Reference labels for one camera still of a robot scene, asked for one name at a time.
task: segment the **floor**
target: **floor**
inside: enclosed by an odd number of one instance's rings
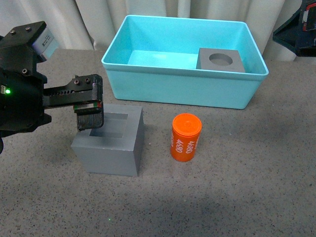
[[[104,52],[57,50],[38,71],[48,85],[99,74],[104,103],[143,106],[138,177],[87,173],[70,145],[72,108],[52,123],[4,138],[0,236],[293,236],[316,234],[316,67],[267,62],[269,76],[244,110],[119,101]],[[169,153],[171,123],[197,115],[193,160]]]

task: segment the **orange cylinder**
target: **orange cylinder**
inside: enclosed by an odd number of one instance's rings
[[[177,161],[190,161],[202,130],[201,120],[192,114],[177,115],[172,122],[170,153]]]

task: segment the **gray block with round hole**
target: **gray block with round hole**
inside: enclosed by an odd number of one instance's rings
[[[197,69],[244,73],[238,50],[200,48]]]
[[[87,172],[137,176],[143,142],[141,106],[104,105],[104,125],[78,132],[71,147]]]

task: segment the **cyan plastic bin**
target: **cyan plastic bin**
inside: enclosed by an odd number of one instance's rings
[[[200,48],[238,50],[245,73],[196,69]],[[243,22],[134,16],[102,58],[114,96],[244,109],[268,69]]]

